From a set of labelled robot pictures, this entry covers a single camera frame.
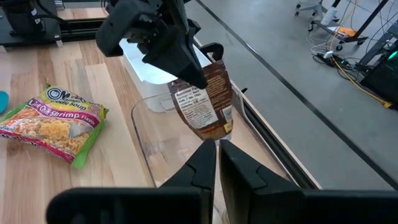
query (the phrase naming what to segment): yellow cable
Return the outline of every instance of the yellow cable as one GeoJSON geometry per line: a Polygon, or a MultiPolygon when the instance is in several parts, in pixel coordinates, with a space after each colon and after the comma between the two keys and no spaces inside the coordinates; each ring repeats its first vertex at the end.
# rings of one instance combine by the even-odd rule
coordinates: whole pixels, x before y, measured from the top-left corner
{"type": "MultiPolygon", "coordinates": [[[[346,18],[344,18],[344,20],[340,23],[340,24],[343,24],[346,20],[347,20],[347,18],[349,18],[349,16],[354,12],[354,10],[355,10],[355,8],[356,8],[356,6],[357,6],[357,3],[358,3],[358,0],[355,0],[355,2],[354,2],[354,8],[351,10],[351,12],[348,14],[348,16],[346,17],[346,18]]],[[[335,40],[337,38],[337,32],[335,32],[335,34],[334,34],[334,36],[333,36],[333,38],[332,38],[332,40],[330,41],[330,50],[332,50],[333,49],[333,41],[335,40]]],[[[371,97],[373,97],[374,99],[376,99],[378,102],[380,102],[382,105],[383,105],[383,107],[385,107],[385,108],[389,108],[391,105],[392,105],[392,103],[390,103],[390,102],[388,102],[388,101],[385,101],[385,100],[383,100],[383,99],[380,99],[379,97],[377,97],[377,96],[375,96],[375,95],[373,95],[372,93],[370,93],[370,92],[368,92],[368,91],[366,91],[364,88],[362,88],[362,87],[360,87],[343,69],[342,69],[342,67],[336,62],[336,60],[332,57],[331,58],[333,61],[334,61],[334,63],[337,65],[337,67],[338,67],[338,69],[340,69],[345,75],[346,75],[346,77],[350,80],[350,82],[356,87],[356,88],[359,88],[359,90],[361,90],[362,92],[364,92],[364,93],[366,93],[366,94],[368,94],[369,96],[371,96],[371,97]]]]}
{"type": "Polygon", "coordinates": [[[349,78],[349,80],[351,81],[351,83],[356,87],[356,88],[359,88],[362,92],[364,92],[364,93],[366,93],[366,94],[368,94],[369,96],[371,96],[371,97],[373,97],[373,98],[375,98],[378,102],[380,102],[382,105],[383,105],[383,107],[385,107],[385,108],[389,108],[391,105],[392,105],[392,103],[390,103],[390,102],[388,102],[388,101],[385,101],[385,100],[382,100],[382,99],[380,99],[380,98],[378,98],[377,96],[375,96],[375,95],[373,95],[372,93],[370,93],[370,92],[368,92],[368,91],[366,91],[366,90],[364,90],[362,87],[360,87],[342,68],[341,68],[341,66],[336,62],[336,60],[332,57],[331,58],[333,61],[334,61],[334,63],[337,65],[337,67],[347,76],[347,78],[349,78]]]}

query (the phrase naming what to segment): wooden table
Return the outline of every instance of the wooden table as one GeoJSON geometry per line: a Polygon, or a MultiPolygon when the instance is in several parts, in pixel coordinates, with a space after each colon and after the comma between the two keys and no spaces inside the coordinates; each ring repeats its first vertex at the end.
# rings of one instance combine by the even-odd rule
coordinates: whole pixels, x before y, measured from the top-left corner
{"type": "MultiPolygon", "coordinates": [[[[64,19],[104,16],[99,8],[67,9],[58,15],[64,19]]],[[[147,166],[131,121],[131,109],[141,96],[123,63],[121,57],[105,58],[95,41],[65,43],[61,48],[55,44],[26,47],[0,54],[0,90],[10,95],[8,110],[38,95],[46,83],[60,85],[109,108],[107,126],[82,170],[27,144],[0,139],[1,223],[45,223],[48,202],[63,190],[82,186],[154,187],[183,164],[181,159],[165,161],[156,152],[144,149],[147,166]]],[[[150,116],[151,122],[159,129],[167,128],[157,123],[156,116],[150,116]]],[[[234,119],[232,142],[285,177],[256,132],[239,115],[234,119]]],[[[181,125],[179,130],[186,129],[181,125]]]]}

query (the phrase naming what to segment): clear plastic bin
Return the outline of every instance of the clear plastic bin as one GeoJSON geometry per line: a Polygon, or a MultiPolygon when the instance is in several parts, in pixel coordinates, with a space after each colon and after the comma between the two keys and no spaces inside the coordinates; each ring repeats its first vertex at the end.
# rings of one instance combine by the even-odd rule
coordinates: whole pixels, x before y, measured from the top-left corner
{"type": "MultiPolygon", "coordinates": [[[[165,96],[170,96],[170,93],[137,102],[131,114],[139,144],[157,187],[174,175],[202,143],[202,140],[180,119],[175,108],[165,110],[163,113],[153,112],[148,108],[146,101],[160,101],[154,98],[165,96]]],[[[242,107],[236,95],[233,105],[234,124],[231,142],[275,173],[286,177],[286,173],[271,156],[262,139],[238,113],[242,107]]],[[[213,223],[228,223],[218,164],[215,183],[213,223]]]]}

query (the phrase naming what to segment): robotic arm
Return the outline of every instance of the robotic arm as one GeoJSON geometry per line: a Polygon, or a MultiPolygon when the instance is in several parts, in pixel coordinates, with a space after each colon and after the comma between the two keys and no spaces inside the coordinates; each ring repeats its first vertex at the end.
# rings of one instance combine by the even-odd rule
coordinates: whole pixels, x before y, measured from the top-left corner
{"type": "Polygon", "coordinates": [[[145,54],[142,59],[178,78],[206,88],[203,71],[193,50],[200,26],[187,19],[190,0],[106,0],[109,17],[96,34],[98,48],[107,57],[123,54],[119,42],[127,38],[145,54]]]}

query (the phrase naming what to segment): ramen noodle packet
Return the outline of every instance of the ramen noodle packet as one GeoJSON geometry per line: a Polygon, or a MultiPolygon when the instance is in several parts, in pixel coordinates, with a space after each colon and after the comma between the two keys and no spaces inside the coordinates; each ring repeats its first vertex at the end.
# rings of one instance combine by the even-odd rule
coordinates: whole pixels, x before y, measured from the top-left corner
{"type": "Polygon", "coordinates": [[[105,126],[107,112],[103,105],[48,85],[0,119],[0,136],[39,147],[82,168],[105,126]]]}

